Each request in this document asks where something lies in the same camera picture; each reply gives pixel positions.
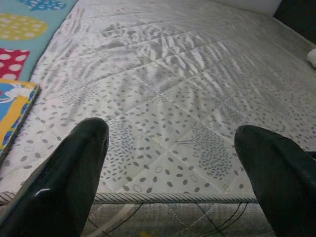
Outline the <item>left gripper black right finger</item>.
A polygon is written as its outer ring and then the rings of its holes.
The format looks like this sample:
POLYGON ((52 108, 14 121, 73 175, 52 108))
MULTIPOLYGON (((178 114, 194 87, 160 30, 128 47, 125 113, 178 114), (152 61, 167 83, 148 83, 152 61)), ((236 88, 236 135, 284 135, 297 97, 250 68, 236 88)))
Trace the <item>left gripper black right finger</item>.
POLYGON ((234 146, 278 237, 316 235, 316 154, 273 131, 242 125, 234 146))

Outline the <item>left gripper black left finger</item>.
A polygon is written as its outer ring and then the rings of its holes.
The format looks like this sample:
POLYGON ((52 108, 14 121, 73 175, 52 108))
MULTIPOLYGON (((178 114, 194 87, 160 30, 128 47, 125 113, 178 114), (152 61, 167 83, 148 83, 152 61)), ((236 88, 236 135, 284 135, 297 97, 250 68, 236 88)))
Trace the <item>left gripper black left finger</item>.
POLYGON ((101 118, 78 123, 24 182, 0 219, 3 237, 79 237, 109 144, 101 118))

